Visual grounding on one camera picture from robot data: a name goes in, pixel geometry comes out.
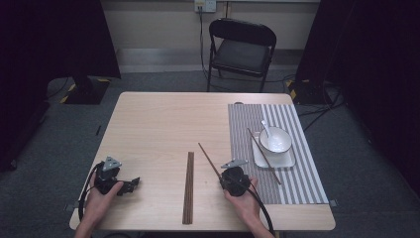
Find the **black chair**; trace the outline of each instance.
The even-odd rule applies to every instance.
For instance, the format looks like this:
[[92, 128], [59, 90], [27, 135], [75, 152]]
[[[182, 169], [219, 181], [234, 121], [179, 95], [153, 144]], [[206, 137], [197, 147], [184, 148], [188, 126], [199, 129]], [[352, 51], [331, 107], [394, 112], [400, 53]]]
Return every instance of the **black chair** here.
[[[211, 70], [221, 70], [262, 77], [260, 92], [263, 92], [266, 74], [277, 41], [275, 33], [262, 24], [221, 18], [209, 27], [211, 49], [207, 91], [210, 91]], [[222, 39], [216, 48], [215, 38]]]

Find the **dark backdrop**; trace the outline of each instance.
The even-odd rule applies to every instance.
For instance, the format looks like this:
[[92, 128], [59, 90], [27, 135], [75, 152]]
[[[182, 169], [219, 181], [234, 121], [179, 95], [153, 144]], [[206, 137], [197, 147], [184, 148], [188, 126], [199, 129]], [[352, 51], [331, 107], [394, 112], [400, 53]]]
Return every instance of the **dark backdrop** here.
[[121, 75], [99, 0], [1, 1], [0, 31], [3, 170], [47, 110], [44, 100], [52, 79]]
[[413, 0], [322, 0], [296, 73], [341, 84], [370, 140], [417, 194], [419, 12]]

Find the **spoon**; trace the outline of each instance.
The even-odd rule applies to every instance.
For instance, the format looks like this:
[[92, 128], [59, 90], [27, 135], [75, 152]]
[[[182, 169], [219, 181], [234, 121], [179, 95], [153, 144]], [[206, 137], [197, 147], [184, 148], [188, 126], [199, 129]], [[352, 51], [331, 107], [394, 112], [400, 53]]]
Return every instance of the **spoon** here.
[[271, 132], [269, 131], [268, 125], [266, 124], [266, 122], [264, 120], [262, 120], [262, 125], [265, 128], [265, 130], [266, 130], [266, 138], [267, 138], [267, 141], [268, 141], [268, 149], [271, 150], [271, 141], [270, 141], [270, 139], [271, 139]]

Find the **human hand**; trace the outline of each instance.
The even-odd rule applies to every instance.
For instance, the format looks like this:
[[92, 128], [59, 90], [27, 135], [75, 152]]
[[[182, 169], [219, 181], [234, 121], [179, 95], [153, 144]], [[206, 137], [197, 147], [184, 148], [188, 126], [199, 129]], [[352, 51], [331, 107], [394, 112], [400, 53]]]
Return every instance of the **human hand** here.
[[[250, 191], [256, 193], [259, 180], [250, 178]], [[263, 226], [260, 220], [260, 205], [249, 191], [242, 196], [232, 196], [226, 189], [225, 198], [235, 207], [238, 217], [244, 222], [256, 238], [273, 238], [273, 235]]]
[[75, 237], [90, 237], [95, 226], [102, 220], [111, 205], [112, 200], [117, 195], [117, 192], [124, 185], [122, 181], [115, 183], [112, 188], [105, 195], [102, 194], [96, 187], [94, 182], [96, 173], [92, 175], [89, 185], [91, 187], [86, 199], [86, 208], [84, 210], [83, 218], [77, 226]]
[[[251, 186], [249, 189], [253, 193], [256, 193], [259, 180], [257, 178], [250, 178], [250, 181]], [[245, 224], [249, 225], [260, 221], [260, 205], [248, 191], [242, 196], [232, 196], [226, 189], [224, 193], [225, 198], [234, 205], [236, 214]]]
[[108, 211], [112, 200], [117, 195], [117, 192], [124, 185], [122, 181], [118, 181], [112, 186], [108, 193], [104, 195], [96, 187], [94, 187], [95, 178], [96, 173], [93, 174], [89, 183], [92, 188], [87, 195], [86, 208], [83, 216], [83, 219], [85, 217], [90, 219], [93, 222], [93, 225], [96, 225], [100, 220], [102, 220]]

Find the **striped placemat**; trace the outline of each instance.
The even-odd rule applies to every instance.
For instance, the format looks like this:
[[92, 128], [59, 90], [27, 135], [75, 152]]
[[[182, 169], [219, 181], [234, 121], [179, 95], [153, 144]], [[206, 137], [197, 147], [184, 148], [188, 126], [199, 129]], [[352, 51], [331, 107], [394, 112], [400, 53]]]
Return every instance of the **striped placemat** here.
[[[229, 125], [232, 157], [248, 160], [244, 172], [259, 179], [258, 193], [265, 204], [328, 203], [302, 127], [293, 105], [229, 104]], [[280, 127], [292, 138], [296, 163], [291, 168], [277, 168], [279, 185], [268, 169], [254, 162], [252, 142], [247, 128], [252, 132], [263, 129], [265, 120], [269, 126]]]

